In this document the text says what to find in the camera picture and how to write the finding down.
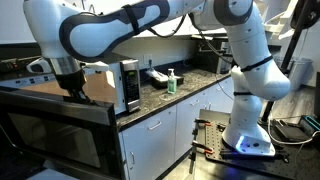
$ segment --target black countertop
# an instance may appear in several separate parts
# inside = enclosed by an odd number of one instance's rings
[[[180,70],[180,72],[177,72],[177,75],[184,77],[184,83],[177,86],[175,94],[168,94],[166,89],[157,90],[151,83],[141,85],[141,108],[132,114],[118,115],[117,126],[119,131],[127,129],[230,77],[230,74],[215,74],[200,69],[188,69],[184,72]]]

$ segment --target green bottle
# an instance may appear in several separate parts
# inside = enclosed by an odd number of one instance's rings
[[[174,77],[174,69],[168,69],[168,93],[174,94],[177,91],[177,79]]]

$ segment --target outlet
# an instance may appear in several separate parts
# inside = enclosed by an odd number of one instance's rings
[[[143,55],[143,63],[145,65],[149,65],[149,60],[152,60],[152,54]]]

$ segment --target metal pole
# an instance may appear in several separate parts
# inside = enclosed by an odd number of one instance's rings
[[[290,62],[290,60],[292,58],[293,52],[294,52],[297,44],[298,44],[301,32],[302,32],[303,27],[304,27],[304,23],[305,23],[306,19],[308,18],[308,15],[310,13],[311,0],[303,0],[303,1],[304,1],[303,9],[302,9],[301,14],[299,16],[299,19],[298,19],[298,22],[297,22],[297,26],[295,28],[294,34],[292,35],[288,50],[286,52],[286,55],[284,56],[283,63],[282,63],[281,68],[280,68],[282,73],[284,73],[284,74],[289,74],[290,70],[287,69],[288,65],[289,65],[289,62]],[[261,121],[259,123],[264,123],[265,124],[265,123],[268,122],[268,117],[269,117],[269,114],[270,114],[270,112],[272,110],[273,104],[274,104],[274,101],[268,101],[266,109],[265,109],[264,114],[262,116],[262,119],[261,119]]]

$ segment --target robotic arm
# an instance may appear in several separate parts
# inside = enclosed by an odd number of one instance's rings
[[[102,16],[63,0],[25,0],[24,12],[60,87],[77,98],[84,98],[85,83],[77,60],[104,61],[121,42],[188,13],[201,30],[222,24],[239,65],[232,69],[236,96],[223,140],[241,154],[275,154],[268,134],[257,124],[259,97],[271,101],[284,97],[290,81],[273,61],[253,0],[144,0]]]

